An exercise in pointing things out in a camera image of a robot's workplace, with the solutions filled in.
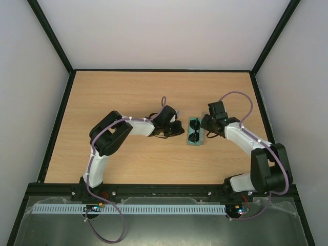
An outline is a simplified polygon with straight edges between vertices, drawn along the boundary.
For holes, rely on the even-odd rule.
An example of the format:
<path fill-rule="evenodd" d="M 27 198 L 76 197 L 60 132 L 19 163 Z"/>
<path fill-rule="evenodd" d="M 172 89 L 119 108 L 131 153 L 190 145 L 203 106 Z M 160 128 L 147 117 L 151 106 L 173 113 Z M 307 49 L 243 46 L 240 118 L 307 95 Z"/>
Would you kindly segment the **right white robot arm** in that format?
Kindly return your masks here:
<path fill-rule="evenodd" d="M 222 101 L 208 104 L 200 127 L 209 134 L 239 146 L 251 158 L 250 172 L 228 177 L 223 183 L 226 199 L 236 200 L 242 192 L 285 194 L 293 181 L 286 148 L 250 132 L 236 117 L 228 117 Z"/>

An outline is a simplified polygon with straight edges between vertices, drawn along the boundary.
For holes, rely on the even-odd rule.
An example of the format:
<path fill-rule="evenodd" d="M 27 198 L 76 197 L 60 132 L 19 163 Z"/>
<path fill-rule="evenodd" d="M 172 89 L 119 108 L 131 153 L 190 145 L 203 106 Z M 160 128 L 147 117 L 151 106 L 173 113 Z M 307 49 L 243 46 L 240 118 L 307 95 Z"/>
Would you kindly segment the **grey glasses case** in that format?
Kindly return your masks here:
<path fill-rule="evenodd" d="M 203 145 L 204 130 L 200 127 L 201 118 L 190 117 L 188 121 L 187 144 L 191 146 Z"/>

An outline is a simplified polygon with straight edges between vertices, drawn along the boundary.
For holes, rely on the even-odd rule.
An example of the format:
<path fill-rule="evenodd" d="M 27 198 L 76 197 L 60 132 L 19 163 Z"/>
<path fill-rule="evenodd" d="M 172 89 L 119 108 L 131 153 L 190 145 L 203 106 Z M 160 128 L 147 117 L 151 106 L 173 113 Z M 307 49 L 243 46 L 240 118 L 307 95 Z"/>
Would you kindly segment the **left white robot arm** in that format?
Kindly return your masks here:
<path fill-rule="evenodd" d="M 118 111 L 110 112 L 89 133 L 91 154 L 83 180 L 90 188 L 102 184 L 106 165 L 130 135 L 159 137 L 166 139 L 179 136 L 185 130 L 178 114 L 170 106 L 162 106 L 158 113 L 144 118 L 121 115 Z"/>

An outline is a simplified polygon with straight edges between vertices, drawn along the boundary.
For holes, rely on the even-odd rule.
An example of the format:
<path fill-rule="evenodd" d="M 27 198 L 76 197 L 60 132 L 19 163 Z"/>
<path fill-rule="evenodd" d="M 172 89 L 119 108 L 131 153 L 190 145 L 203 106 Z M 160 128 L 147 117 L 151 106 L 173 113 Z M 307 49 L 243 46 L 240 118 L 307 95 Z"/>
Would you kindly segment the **dark aviator sunglasses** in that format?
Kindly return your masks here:
<path fill-rule="evenodd" d="M 200 119 L 196 117 L 190 118 L 188 126 L 188 144 L 194 146 L 200 145 L 200 130 Z"/>

